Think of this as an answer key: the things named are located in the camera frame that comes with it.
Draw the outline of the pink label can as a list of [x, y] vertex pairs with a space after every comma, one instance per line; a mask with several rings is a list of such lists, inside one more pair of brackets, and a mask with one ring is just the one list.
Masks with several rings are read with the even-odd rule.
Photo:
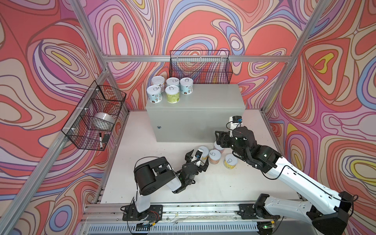
[[161, 88], [161, 91], [165, 91], [165, 78], [163, 76], [154, 76], [151, 79], [151, 84], [155, 86], [159, 86]]

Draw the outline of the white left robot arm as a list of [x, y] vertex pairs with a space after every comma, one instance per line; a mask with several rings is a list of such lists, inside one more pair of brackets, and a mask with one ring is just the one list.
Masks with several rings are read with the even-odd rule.
[[151, 161], [134, 167], [134, 177], [137, 185], [137, 193], [134, 205], [138, 213], [149, 210], [151, 195], [167, 186], [174, 194], [181, 193], [188, 186], [195, 184], [195, 177], [205, 172], [209, 166], [208, 157], [204, 156], [203, 150], [193, 151], [185, 155], [186, 163], [181, 169], [175, 171], [166, 157], [151, 156]]

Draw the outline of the yellow green label can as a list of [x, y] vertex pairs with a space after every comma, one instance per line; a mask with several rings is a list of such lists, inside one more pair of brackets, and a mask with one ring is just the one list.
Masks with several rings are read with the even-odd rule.
[[198, 150], [200, 152], [202, 152], [202, 155], [201, 155], [201, 160], [202, 161], [206, 161], [206, 159], [208, 158], [208, 155], [209, 155], [209, 149], [206, 147], [206, 146], [200, 146], [198, 148]]

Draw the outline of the orange label can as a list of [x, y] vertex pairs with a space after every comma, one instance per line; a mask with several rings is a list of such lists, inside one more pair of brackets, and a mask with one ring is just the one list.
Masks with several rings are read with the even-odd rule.
[[217, 149], [212, 149], [209, 152], [209, 163], [212, 165], [216, 165], [219, 163], [221, 159], [221, 152]]

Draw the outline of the teal label can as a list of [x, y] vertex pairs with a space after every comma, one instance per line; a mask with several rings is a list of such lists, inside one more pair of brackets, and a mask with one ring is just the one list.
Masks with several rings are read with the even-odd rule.
[[149, 86], [146, 92], [150, 103], [159, 103], [163, 99], [162, 89], [158, 85]]

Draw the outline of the light blue can front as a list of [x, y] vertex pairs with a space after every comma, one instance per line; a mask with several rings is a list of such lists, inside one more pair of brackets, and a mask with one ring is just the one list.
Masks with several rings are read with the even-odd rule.
[[166, 86], [180, 86], [180, 79], [176, 77], [170, 77], [166, 80]]

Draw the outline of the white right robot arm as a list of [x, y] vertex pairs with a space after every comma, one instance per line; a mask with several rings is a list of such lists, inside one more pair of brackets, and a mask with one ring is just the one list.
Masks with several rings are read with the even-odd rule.
[[253, 205], [257, 216], [286, 216], [311, 224], [323, 235], [343, 234], [352, 215], [354, 196], [318, 183], [278, 151], [259, 145], [253, 131], [245, 126], [216, 131], [215, 136], [218, 145], [230, 148], [235, 157], [260, 170], [265, 178], [280, 180], [306, 199], [284, 200], [263, 193]]

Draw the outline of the blue label can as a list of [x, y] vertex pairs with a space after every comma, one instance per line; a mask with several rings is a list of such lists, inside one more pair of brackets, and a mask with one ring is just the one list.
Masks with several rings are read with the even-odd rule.
[[180, 92], [183, 95], [190, 95], [193, 92], [193, 80], [189, 77], [180, 79]]

